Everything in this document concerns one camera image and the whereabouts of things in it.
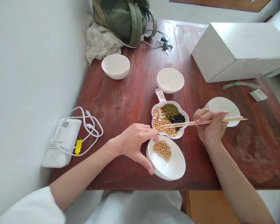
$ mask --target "white cable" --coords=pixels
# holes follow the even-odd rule
[[[60,121],[63,117],[65,117],[67,114],[69,114],[69,113],[71,113],[71,112],[73,112],[74,110],[77,110],[77,109],[80,109],[80,110],[82,111],[82,115],[83,115],[83,116],[82,116],[82,117],[69,117],[69,118],[66,118],[66,119],[62,122],[62,124],[60,125],[60,129],[59,129],[58,134],[57,134],[57,136],[56,136],[56,141],[53,141],[53,135],[55,134],[55,131],[56,131],[56,129],[57,129],[57,126],[58,126],[59,121]],[[63,150],[63,148],[64,148],[64,149],[68,149],[68,150],[75,149],[76,146],[75,146],[75,147],[72,147],[72,148],[66,148],[66,147],[64,147],[64,146],[61,146],[61,145],[58,144],[58,137],[59,137],[59,135],[60,135],[62,126],[63,126],[64,122],[66,122],[66,120],[68,120],[68,119],[82,118],[82,119],[83,119],[84,128],[85,128],[86,131],[89,133],[89,135],[87,135],[86,138],[84,138],[84,139],[82,140],[82,142],[84,142],[90,135],[92,135],[93,137],[96,137],[96,140],[93,142],[93,144],[92,144],[84,153],[79,154],[78,156],[82,156],[82,155],[84,155],[86,152],[88,152],[88,150],[91,149],[91,147],[96,143],[96,141],[98,140],[98,138],[101,137],[101,136],[103,135],[104,131],[103,131],[103,128],[102,128],[102,126],[100,125],[99,121],[98,121],[95,117],[91,116],[91,114],[90,114],[89,111],[86,110],[86,113],[87,113],[88,116],[85,116],[82,107],[76,107],[76,108],[74,108],[73,110],[71,110],[70,112],[68,112],[68,113],[66,113],[65,115],[63,115],[63,116],[60,118],[60,120],[55,124],[55,126],[54,126],[54,128],[53,128],[53,131],[52,131],[51,136],[50,136],[50,141],[51,141],[51,143],[54,144],[54,145],[56,145],[56,147],[57,147],[58,149],[60,149],[61,151],[65,152],[66,154],[69,154],[69,155],[72,155],[72,156],[76,156],[76,154],[72,154],[72,153],[69,153],[69,152]],[[87,123],[85,122],[85,118],[90,118],[90,120],[92,121],[93,124],[92,124],[92,125],[91,125],[91,124],[87,124]],[[97,122],[97,124],[99,125],[100,129],[102,130],[102,133],[101,133],[101,134],[99,134],[98,131],[95,129],[95,125],[96,125],[96,124],[95,124],[95,122],[94,122],[93,119]]]
[[[166,33],[163,33],[163,32],[158,31],[158,30],[157,30],[157,32],[158,32],[158,33],[161,33],[163,36],[166,36],[166,38],[168,38],[168,36],[166,35]],[[129,48],[136,48],[136,47],[131,47],[131,46],[129,46],[129,45],[126,45],[126,44],[125,44],[124,42],[122,42],[122,40],[119,39],[118,37],[117,37],[117,39],[119,40],[120,43],[122,43],[123,45],[125,45],[125,46],[127,46],[127,47],[129,47]],[[147,45],[152,46],[152,47],[156,47],[156,48],[161,47],[161,45],[152,45],[152,44],[149,44],[149,43],[145,42],[144,40],[142,40],[142,42],[144,42],[144,43],[146,43]]]

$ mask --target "backpack strap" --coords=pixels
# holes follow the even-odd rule
[[[134,0],[128,0],[128,6],[131,12],[132,19],[132,34],[129,46],[137,47],[140,44],[142,35],[142,17],[140,8]]]
[[[155,15],[149,10],[149,8],[146,9],[148,11],[148,13],[150,14],[150,16],[152,17],[152,21],[153,21],[153,29],[152,29],[152,33],[151,35],[149,34],[144,34],[145,38],[152,38],[153,36],[155,36],[156,31],[158,29],[158,23],[156,21],[156,17]]]

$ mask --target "small label tag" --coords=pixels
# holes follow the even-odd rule
[[[267,96],[260,90],[260,89],[257,89],[253,92],[250,92],[250,95],[257,101],[262,101],[262,100],[265,100],[267,98]]]
[[[163,93],[162,90],[157,91],[157,92],[156,92],[156,95],[158,96],[160,102],[166,101],[165,96],[164,96],[164,93]]]
[[[79,156],[79,153],[81,151],[81,145],[82,145],[82,140],[77,140],[77,145],[76,145],[76,150],[75,150],[76,156]]]

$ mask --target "forearm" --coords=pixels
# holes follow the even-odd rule
[[[116,150],[108,141],[94,154],[50,184],[55,203],[59,208],[65,212],[105,166],[116,157]]]
[[[206,147],[226,199],[241,223],[274,223],[254,187],[222,145]]]

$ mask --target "white sleeve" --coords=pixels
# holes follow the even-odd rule
[[[0,224],[10,223],[65,224],[65,215],[56,205],[50,187],[45,187],[27,195],[0,216]]]

